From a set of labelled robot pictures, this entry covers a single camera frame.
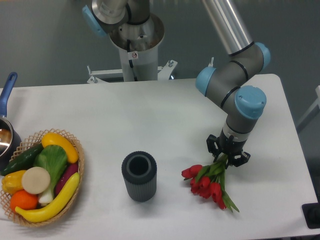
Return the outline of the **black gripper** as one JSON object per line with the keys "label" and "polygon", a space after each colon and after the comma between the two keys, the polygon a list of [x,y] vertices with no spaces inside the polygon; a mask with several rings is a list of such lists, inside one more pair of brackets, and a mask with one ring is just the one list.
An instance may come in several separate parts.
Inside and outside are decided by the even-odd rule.
{"label": "black gripper", "polygon": [[213,162],[216,162],[221,154],[227,154],[225,169],[229,166],[239,167],[249,161],[251,155],[243,151],[246,142],[247,140],[236,140],[233,135],[227,137],[223,131],[218,137],[210,134],[206,139],[208,152],[214,157]]}

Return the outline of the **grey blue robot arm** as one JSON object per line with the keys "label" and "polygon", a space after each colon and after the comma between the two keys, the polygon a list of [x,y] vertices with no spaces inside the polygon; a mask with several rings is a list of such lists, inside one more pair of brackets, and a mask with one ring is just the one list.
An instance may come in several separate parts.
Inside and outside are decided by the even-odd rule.
{"label": "grey blue robot arm", "polygon": [[[269,49],[254,42],[231,0],[205,0],[206,9],[230,57],[222,68],[207,66],[197,76],[196,88],[226,114],[219,136],[207,138],[208,151],[227,155],[227,166],[247,163],[243,147],[267,102],[265,93],[246,82],[271,60]],[[82,14],[94,33],[109,36],[118,48],[126,82],[156,81],[158,46],[164,38],[162,21],[150,12],[148,0],[90,0]]]}

